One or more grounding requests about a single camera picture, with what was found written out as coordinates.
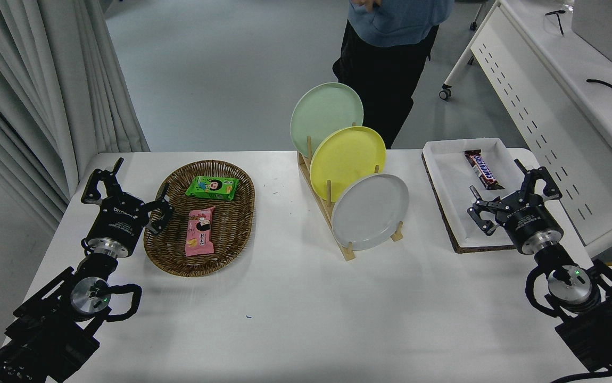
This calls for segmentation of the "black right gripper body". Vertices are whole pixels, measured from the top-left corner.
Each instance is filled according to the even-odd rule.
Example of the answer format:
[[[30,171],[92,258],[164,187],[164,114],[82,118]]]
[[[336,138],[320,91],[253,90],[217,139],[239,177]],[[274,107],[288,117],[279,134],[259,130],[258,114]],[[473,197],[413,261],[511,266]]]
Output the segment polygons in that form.
[[[528,204],[515,211],[504,221],[503,228],[518,252],[526,255],[559,243],[564,235],[544,204]]]

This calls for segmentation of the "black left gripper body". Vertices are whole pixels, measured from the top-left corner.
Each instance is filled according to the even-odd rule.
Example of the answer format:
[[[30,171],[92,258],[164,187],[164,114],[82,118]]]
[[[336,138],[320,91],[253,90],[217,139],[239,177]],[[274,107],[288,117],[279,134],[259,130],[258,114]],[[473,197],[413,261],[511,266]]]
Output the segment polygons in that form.
[[[132,255],[149,219],[141,199],[134,196],[104,198],[88,232],[87,246],[94,252],[102,248],[111,255]]]

